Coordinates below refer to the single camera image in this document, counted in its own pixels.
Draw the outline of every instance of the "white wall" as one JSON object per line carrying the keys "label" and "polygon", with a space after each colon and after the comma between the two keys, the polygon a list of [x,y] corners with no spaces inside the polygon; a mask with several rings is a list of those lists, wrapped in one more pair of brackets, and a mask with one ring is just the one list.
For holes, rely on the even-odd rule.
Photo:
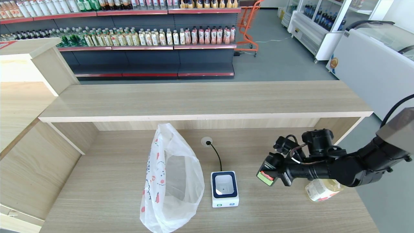
{"label": "white wall", "polygon": [[384,17],[395,25],[414,33],[414,0],[394,0]]}

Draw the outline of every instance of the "power cord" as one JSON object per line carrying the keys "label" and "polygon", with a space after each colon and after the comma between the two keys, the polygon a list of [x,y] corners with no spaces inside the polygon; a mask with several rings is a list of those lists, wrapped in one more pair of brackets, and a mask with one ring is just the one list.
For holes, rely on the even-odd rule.
{"label": "power cord", "polygon": [[211,141],[206,141],[206,144],[207,144],[207,146],[211,146],[211,147],[214,149],[214,151],[216,152],[217,157],[219,157],[219,162],[220,162],[220,172],[222,172],[222,171],[223,171],[223,168],[221,167],[221,159],[220,159],[219,153],[217,152],[216,148],[214,148],[214,146],[213,146],[213,144],[211,143]]}

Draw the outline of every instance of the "freezer lid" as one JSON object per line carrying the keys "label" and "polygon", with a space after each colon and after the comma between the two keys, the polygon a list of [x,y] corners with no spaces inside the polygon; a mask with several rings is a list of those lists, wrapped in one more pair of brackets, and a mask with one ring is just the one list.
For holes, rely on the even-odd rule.
{"label": "freezer lid", "polygon": [[362,20],[351,24],[346,30],[351,29],[372,37],[401,54],[411,53],[414,49],[414,34],[395,26],[391,21]]}

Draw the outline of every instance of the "wooden panel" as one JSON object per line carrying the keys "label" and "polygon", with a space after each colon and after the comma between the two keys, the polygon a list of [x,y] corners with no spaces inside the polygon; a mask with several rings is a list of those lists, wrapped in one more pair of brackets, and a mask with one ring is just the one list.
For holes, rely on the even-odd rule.
{"label": "wooden panel", "polygon": [[83,155],[98,134],[98,129],[91,122],[49,123],[49,125]]}
{"label": "wooden panel", "polygon": [[79,84],[75,74],[56,47],[35,57],[32,62],[43,75],[45,84],[55,96],[62,93],[68,86]]}
{"label": "wooden panel", "polygon": [[[299,136],[307,130],[311,128],[181,130],[200,160],[205,191],[197,214],[175,232],[378,232],[353,188],[314,203],[305,194],[306,179],[296,179],[292,187],[284,187],[281,181],[268,187],[255,177],[269,151],[274,151],[278,136]],[[139,215],[154,133],[100,132],[74,168],[41,232],[148,232]],[[209,177],[219,170],[219,162],[212,148],[201,145],[203,136],[213,138],[223,169],[236,172],[238,207],[211,207]]]}
{"label": "wooden panel", "polygon": [[342,81],[74,85],[44,122],[174,121],[369,116]]}
{"label": "wooden panel", "polygon": [[0,151],[27,128],[55,99],[41,82],[1,83]]}
{"label": "wooden panel", "polygon": [[364,117],[321,118],[315,129],[330,129],[334,134],[332,143],[338,145]]}
{"label": "wooden panel", "polygon": [[[319,118],[297,119],[237,119],[237,120],[194,120],[169,121],[176,129],[251,129],[251,128],[296,128],[314,127]],[[156,130],[158,124],[168,121],[118,121],[95,122],[100,131]]]}
{"label": "wooden panel", "polygon": [[42,226],[44,221],[43,220],[39,220],[37,218],[31,217],[29,215],[26,215],[24,213],[18,212],[16,210],[10,209],[8,207],[5,207],[3,205],[0,205],[0,213],[4,214],[4,215],[9,215],[10,213],[13,213],[13,217],[37,226]]}
{"label": "wooden panel", "polygon": [[38,233],[41,226],[37,226],[17,218],[0,214],[1,228],[19,233]]}
{"label": "wooden panel", "polygon": [[39,121],[1,160],[0,203],[44,220],[79,156]]}

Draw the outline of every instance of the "orange shopping cart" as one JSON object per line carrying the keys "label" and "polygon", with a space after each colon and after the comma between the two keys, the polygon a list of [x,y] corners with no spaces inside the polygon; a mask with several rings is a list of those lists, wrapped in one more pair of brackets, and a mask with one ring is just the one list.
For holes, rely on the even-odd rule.
{"label": "orange shopping cart", "polygon": [[254,51],[254,57],[256,57],[259,46],[253,41],[253,37],[247,34],[247,31],[250,29],[253,19],[255,18],[258,10],[260,9],[260,3],[264,0],[241,0],[240,6],[243,11],[243,15],[238,21],[238,31],[242,35],[242,41],[238,41],[237,45],[241,44],[250,44],[249,49],[245,48],[235,48],[234,51]]}

